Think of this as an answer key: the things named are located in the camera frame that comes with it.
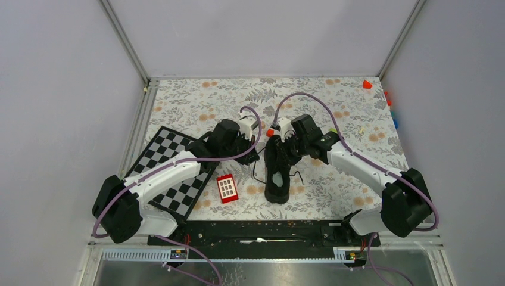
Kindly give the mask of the black sneaker shoe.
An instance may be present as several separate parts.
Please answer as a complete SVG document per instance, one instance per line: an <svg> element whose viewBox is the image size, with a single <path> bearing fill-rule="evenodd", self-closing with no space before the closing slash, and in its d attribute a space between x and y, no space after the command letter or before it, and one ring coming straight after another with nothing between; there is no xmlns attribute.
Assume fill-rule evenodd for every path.
<svg viewBox="0 0 505 286"><path fill-rule="evenodd" d="M264 150L266 167L265 198L270 203L284 204L289 200L290 170L287 153L279 135L273 135Z"/></svg>

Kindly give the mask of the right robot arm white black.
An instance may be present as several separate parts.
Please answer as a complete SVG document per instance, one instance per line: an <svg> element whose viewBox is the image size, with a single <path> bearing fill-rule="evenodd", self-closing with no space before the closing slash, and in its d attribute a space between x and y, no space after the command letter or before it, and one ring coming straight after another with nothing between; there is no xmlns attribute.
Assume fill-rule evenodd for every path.
<svg viewBox="0 0 505 286"><path fill-rule="evenodd" d="M357 245L365 235L381 231L404 238L432 214L424 178L416 169L402 172L348 150L336 132L323 133L308 114L293 120L282 117L276 130L292 164L310 156L349 173L381 198L379 207L344 217L341 236L345 243Z"/></svg>

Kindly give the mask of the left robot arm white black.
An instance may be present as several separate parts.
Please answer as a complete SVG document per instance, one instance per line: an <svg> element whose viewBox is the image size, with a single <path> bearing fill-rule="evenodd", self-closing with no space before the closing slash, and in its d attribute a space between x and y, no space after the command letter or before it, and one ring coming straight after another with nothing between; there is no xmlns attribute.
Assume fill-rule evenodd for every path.
<svg viewBox="0 0 505 286"><path fill-rule="evenodd" d="M244 116L237 121L223 119L205 135L164 163L135 176L108 177L102 184L92 215L116 244L137 234L162 235L171 245L183 241L185 230L170 213L148 210L146 205L187 179L214 170L223 161L240 164L254 161L257 119Z"/></svg>

